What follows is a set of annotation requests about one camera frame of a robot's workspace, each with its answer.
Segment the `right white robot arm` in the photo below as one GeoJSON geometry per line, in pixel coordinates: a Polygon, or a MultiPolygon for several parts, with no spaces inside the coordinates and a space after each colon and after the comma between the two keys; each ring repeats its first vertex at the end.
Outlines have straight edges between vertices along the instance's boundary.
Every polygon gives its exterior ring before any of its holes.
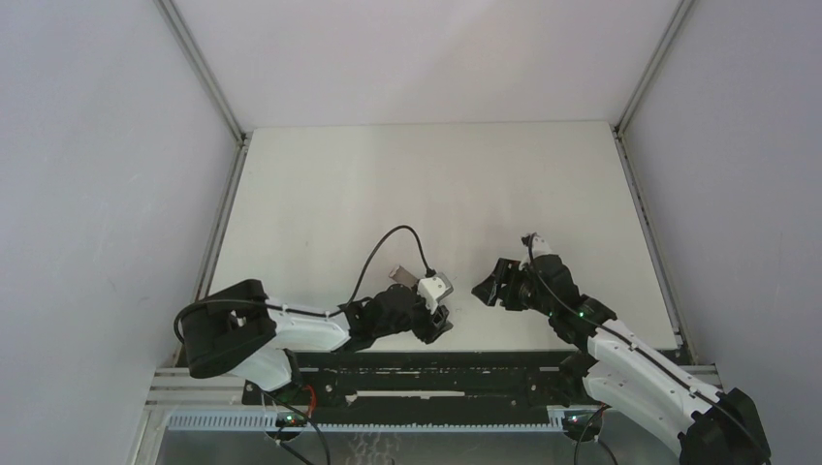
{"type": "Polygon", "coordinates": [[[615,408],[681,464],[770,463],[751,397],[697,379],[642,342],[611,308],[579,290],[558,255],[500,259],[472,293],[487,306],[545,315],[556,335],[576,347],[553,383],[561,404],[591,399],[615,408]]]}

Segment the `red white staple box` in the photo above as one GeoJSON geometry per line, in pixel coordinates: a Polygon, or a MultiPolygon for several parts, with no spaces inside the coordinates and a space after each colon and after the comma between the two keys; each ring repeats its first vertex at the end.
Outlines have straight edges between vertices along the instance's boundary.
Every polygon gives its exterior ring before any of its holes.
{"type": "Polygon", "coordinates": [[[410,271],[408,271],[402,265],[397,265],[396,267],[394,267],[392,271],[389,273],[389,277],[395,283],[405,286],[409,289],[414,288],[419,282],[419,278],[412,274],[410,271]]]}

